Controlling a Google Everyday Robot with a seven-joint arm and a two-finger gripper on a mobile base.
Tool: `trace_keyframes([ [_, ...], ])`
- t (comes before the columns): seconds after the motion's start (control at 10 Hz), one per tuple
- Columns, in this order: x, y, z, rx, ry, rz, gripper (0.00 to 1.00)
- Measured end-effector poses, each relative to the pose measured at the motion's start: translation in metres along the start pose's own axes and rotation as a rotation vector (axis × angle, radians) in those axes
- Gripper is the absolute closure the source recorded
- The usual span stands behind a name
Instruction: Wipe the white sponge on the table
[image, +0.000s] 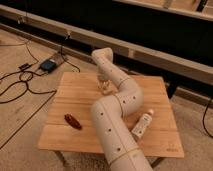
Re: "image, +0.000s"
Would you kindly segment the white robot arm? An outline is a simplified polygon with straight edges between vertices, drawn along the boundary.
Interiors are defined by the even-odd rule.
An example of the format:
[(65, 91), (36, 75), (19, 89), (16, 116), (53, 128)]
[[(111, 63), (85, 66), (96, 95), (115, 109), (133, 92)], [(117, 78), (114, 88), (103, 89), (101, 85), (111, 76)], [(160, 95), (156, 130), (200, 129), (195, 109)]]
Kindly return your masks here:
[(92, 58), (102, 80), (110, 80), (118, 90), (99, 98), (91, 107), (92, 121), (111, 171), (153, 171), (123, 121), (124, 116), (142, 106), (141, 87), (113, 64), (111, 48), (94, 50)]

